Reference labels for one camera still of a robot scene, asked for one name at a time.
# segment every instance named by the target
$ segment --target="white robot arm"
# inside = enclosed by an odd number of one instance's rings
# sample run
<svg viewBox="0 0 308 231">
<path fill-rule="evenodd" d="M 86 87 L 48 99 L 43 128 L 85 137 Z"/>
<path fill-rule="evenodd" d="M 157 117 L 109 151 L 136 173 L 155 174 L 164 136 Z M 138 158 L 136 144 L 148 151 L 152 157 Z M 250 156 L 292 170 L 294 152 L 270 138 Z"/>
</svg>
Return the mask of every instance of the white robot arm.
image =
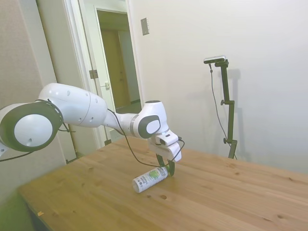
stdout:
<svg viewBox="0 0 308 231">
<path fill-rule="evenodd" d="M 0 109 L 0 156 L 10 148 L 33 152 L 46 147 L 62 123 L 89 128 L 103 125 L 127 136 L 148 139 L 160 165 L 162 157 L 168 159 L 170 167 L 181 159 L 180 139 L 169 129 L 160 101 L 147 101 L 139 114 L 117 114 L 108 110 L 99 96 L 58 83 L 45 86 L 34 103 Z"/>
</svg>

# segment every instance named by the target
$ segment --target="wood grain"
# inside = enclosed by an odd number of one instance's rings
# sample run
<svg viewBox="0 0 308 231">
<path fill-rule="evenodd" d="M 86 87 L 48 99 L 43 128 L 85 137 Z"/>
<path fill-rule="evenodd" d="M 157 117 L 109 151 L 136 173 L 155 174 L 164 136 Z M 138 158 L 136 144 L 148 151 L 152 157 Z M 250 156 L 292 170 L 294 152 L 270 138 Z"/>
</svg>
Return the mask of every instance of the wood grain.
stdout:
<svg viewBox="0 0 308 231">
<path fill-rule="evenodd" d="M 147 142 L 129 139 L 142 161 Z M 173 177 L 137 194 L 125 140 L 22 186 L 55 231 L 308 231 L 308 176 L 184 149 Z"/>
</svg>

